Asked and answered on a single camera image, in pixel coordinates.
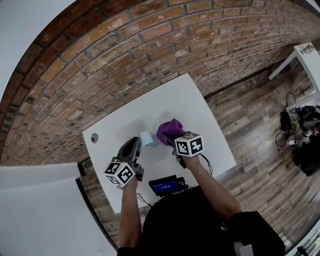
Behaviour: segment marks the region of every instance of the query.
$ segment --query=small screen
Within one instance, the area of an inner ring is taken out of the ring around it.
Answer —
[[[171,181],[168,183],[160,184],[160,185],[155,185],[153,186],[154,191],[157,194],[165,193],[171,190],[176,190],[178,189],[178,185],[175,181]]]

